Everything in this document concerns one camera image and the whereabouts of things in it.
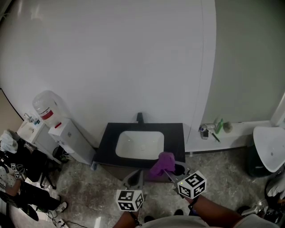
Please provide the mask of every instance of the faucet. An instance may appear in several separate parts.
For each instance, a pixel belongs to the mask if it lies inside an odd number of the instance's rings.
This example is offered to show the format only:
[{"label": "faucet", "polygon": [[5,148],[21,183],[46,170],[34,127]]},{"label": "faucet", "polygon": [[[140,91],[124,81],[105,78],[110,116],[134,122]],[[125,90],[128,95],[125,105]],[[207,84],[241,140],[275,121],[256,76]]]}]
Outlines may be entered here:
[{"label": "faucet", "polygon": [[29,116],[27,113],[24,114],[24,117],[29,123],[34,121],[33,118],[31,116]]},{"label": "faucet", "polygon": [[143,121],[143,113],[142,112],[138,112],[137,121],[138,121],[139,124],[144,123],[144,121]]}]

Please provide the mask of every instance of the fiducial cube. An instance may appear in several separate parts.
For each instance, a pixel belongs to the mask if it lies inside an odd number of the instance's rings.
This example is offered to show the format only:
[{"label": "fiducial cube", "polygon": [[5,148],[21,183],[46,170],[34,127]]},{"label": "fiducial cube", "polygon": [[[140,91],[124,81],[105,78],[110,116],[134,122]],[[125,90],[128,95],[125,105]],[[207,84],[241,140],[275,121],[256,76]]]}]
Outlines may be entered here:
[{"label": "fiducial cube", "polygon": [[141,190],[117,190],[116,202],[121,211],[136,212],[144,202]]},{"label": "fiducial cube", "polygon": [[177,183],[179,194],[193,199],[206,190],[207,180],[200,171],[196,171]]}]

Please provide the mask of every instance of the trash can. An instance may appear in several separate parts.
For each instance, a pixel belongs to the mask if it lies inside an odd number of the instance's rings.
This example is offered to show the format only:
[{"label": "trash can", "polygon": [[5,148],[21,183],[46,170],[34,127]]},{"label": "trash can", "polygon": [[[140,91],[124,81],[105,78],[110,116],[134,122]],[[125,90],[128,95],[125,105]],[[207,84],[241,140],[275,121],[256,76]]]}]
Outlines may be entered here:
[{"label": "trash can", "polygon": [[53,151],[53,157],[55,157],[57,160],[61,161],[62,163],[68,162],[69,159],[66,157],[67,155],[68,154],[61,146],[55,148]]},{"label": "trash can", "polygon": [[247,148],[246,171],[252,177],[269,176],[272,172],[268,171],[263,165],[255,145]]}]

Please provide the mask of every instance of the purple cloth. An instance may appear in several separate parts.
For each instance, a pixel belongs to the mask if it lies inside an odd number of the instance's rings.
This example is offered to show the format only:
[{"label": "purple cloth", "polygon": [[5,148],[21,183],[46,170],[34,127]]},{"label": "purple cloth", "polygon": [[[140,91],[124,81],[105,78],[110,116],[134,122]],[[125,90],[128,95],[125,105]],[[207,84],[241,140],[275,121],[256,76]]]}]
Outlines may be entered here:
[{"label": "purple cloth", "polygon": [[161,152],[159,154],[159,160],[150,169],[150,174],[152,176],[161,176],[164,171],[175,171],[175,159],[174,154],[169,152]]}]

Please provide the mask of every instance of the green bottle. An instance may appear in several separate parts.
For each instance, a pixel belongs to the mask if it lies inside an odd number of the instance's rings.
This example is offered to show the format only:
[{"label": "green bottle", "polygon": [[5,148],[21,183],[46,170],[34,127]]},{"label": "green bottle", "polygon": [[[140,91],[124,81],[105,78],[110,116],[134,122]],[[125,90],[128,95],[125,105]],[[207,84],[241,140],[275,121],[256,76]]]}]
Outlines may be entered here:
[{"label": "green bottle", "polygon": [[221,121],[218,123],[216,129],[215,129],[215,133],[218,134],[221,130],[221,128],[223,127],[223,124],[224,124],[224,120],[221,119]]}]

